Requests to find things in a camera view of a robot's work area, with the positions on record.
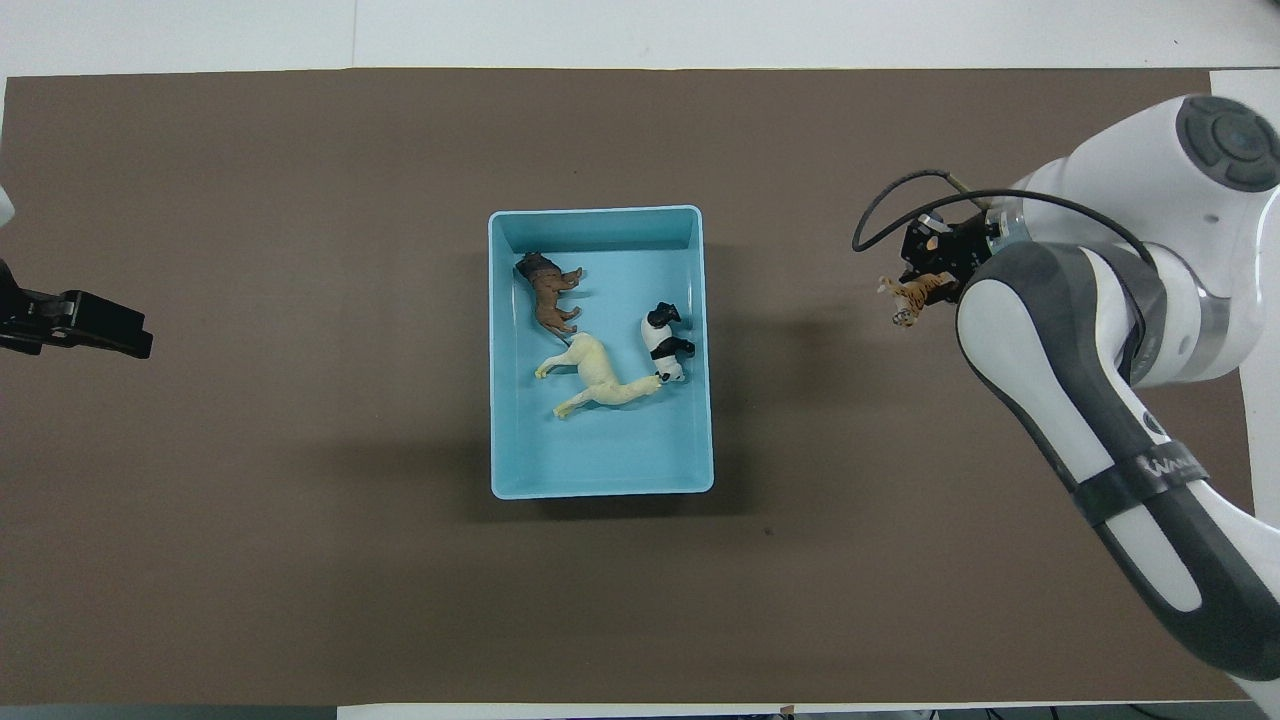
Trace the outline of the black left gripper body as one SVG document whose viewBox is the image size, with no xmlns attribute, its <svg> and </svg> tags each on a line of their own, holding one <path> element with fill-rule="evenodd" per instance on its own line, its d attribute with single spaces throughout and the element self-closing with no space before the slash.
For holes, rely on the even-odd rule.
<svg viewBox="0 0 1280 720">
<path fill-rule="evenodd" d="M 23 290 L 9 265 L 1 260 L 1 346 L 27 355 L 40 355 L 44 346 L 65 347 L 56 337 L 54 320 L 64 297 Z"/>
</svg>

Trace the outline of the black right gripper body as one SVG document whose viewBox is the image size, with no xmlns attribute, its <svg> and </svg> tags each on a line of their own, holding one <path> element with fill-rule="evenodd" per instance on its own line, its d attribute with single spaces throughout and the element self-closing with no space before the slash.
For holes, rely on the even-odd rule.
<svg viewBox="0 0 1280 720">
<path fill-rule="evenodd" d="M 902 252 L 927 252 L 927 272 L 923 275 L 951 272 L 968 283 L 993 254 L 987 220 L 988 217 L 979 213 L 964 222 L 948 224 L 934 213 L 922 214 L 908 223 Z"/>
</svg>

